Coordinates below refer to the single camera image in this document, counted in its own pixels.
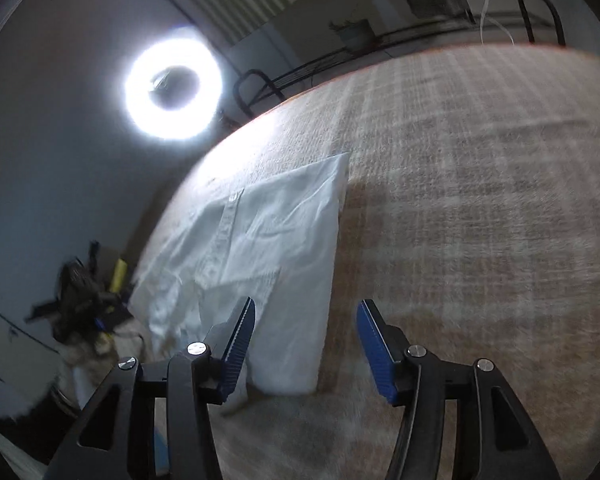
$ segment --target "bed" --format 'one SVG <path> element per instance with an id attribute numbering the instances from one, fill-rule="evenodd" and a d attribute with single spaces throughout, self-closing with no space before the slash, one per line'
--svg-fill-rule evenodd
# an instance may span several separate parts
<path id="1" fill-rule="evenodd" d="M 373 298 L 440 358 L 491 358 L 562 478 L 584 478 L 600 459 L 600 60 L 467 46 L 299 94 L 193 168 L 140 272 L 196 205 L 343 152 L 318 391 L 255 394 L 214 416 L 224 477 L 384 478 L 401 412 L 376 393 L 354 328 L 358 301 Z M 445 444 L 439 478 L 451 454 Z"/>

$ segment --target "white cable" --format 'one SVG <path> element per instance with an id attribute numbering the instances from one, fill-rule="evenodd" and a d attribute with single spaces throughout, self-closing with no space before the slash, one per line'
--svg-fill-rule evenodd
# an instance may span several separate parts
<path id="1" fill-rule="evenodd" d="M 480 43 L 484 45 L 484 38 L 482 37 L 482 30 L 484 28 L 484 20 L 487 18 L 491 23 L 494 23 L 500 30 L 502 30 L 511 40 L 512 44 L 516 44 L 513 41 L 513 36 L 511 33 L 497 20 L 494 20 L 491 16 L 487 16 L 487 10 L 489 9 L 489 0 L 484 0 L 484 5 L 482 6 L 482 12 L 480 14 Z"/>

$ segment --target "silver screw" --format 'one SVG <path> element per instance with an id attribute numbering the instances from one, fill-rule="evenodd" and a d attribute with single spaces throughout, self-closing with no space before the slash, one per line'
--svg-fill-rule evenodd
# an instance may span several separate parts
<path id="1" fill-rule="evenodd" d="M 411 357 L 424 357 L 427 354 L 427 349 L 421 345 L 411 345 L 407 352 Z"/>
<path id="2" fill-rule="evenodd" d="M 191 343 L 189 346 L 187 346 L 187 352 L 189 352 L 191 355 L 202 355 L 206 352 L 206 345 L 201 342 Z"/>
<path id="3" fill-rule="evenodd" d="M 483 372 L 491 372 L 491 370 L 493 370 L 493 363 L 488 359 L 479 359 L 478 368 Z"/>
<path id="4" fill-rule="evenodd" d="M 136 358 L 135 357 L 124 357 L 122 361 L 118 363 L 118 368 L 121 370 L 131 370 L 136 366 Z"/>

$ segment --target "white cloth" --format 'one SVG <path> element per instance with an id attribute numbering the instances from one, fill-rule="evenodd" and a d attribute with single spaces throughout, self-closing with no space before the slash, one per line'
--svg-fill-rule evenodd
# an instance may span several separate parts
<path id="1" fill-rule="evenodd" d="M 332 156 L 194 211 L 130 300 L 156 357 L 203 340 L 238 298 L 251 296 L 256 325 L 247 380 L 268 394 L 315 391 L 348 165 L 348 153 Z"/>

